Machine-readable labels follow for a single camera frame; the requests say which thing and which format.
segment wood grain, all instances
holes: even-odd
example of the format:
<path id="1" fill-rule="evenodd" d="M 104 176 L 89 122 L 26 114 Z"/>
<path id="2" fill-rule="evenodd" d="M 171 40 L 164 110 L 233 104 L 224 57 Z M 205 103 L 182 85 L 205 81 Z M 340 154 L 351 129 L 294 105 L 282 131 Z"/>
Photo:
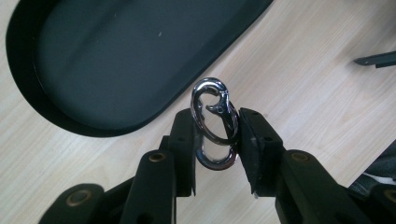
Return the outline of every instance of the wood grain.
<path id="1" fill-rule="evenodd" d="M 64 131 L 28 105 L 10 74 L 5 33 L 16 4 L 0 2 L 0 222 L 37 223 L 76 184 L 110 189 L 134 176 L 189 107 L 191 88 L 134 133 Z M 312 153 L 348 186 L 396 138 L 396 67 L 352 62 L 396 50 L 395 11 L 393 0 L 275 0 L 202 77 L 221 79 L 235 106 L 263 113 L 287 149 Z M 197 163 L 196 172 L 197 196 L 177 200 L 178 223 L 279 222 L 274 199 L 249 194 L 240 161 L 223 172 Z"/>

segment silver metal object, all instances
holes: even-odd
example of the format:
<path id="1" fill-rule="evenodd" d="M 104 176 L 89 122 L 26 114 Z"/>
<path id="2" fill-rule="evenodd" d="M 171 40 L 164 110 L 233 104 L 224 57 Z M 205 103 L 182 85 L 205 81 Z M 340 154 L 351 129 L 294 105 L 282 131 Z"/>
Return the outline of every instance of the silver metal object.
<path id="1" fill-rule="evenodd" d="M 218 137 L 206 127 L 205 118 L 202 113 L 203 105 L 200 99 L 204 93 L 219 96 L 219 101 L 215 105 L 207 105 L 205 108 L 222 119 L 228 136 L 227 139 Z M 238 158 L 236 142 L 238 140 L 239 117 L 233 104 L 230 102 L 226 86 L 220 80 L 213 77 L 207 77 L 199 81 L 192 90 L 191 113 L 198 128 L 206 138 L 218 145 L 230 146 L 229 155 L 221 160 L 209 158 L 205 154 L 204 147 L 200 147 L 197 149 L 198 161 L 211 170 L 224 170 L 232 166 Z"/>

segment tabletop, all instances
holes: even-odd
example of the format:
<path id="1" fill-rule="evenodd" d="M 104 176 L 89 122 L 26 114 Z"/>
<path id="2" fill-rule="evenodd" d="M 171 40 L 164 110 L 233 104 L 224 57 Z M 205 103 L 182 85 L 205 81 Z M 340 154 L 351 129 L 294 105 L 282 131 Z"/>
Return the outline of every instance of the tabletop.
<path id="1" fill-rule="evenodd" d="M 192 86 L 136 132 L 65 131 L 29 106 L 9 71 L 5 34 L 17 3 L 0 2 L 0 223 L 37 223 L 70 187 L 107 190 L 134 176 L 190 106 Z M 222 80 L 233 104 L 262 113 L 286 149 L 313 154 L 349 186 L 396 139 L 396 67 L 353 63 L 396 50 L 395 12 L 393 0 L 275 0 L 200 78 Z M 250 194 L 240 161 L 222 172 L 197 162 L 196 182 L 195 197 L 177 199 L 178 223 L 279 222 L 274 198 Z"/>

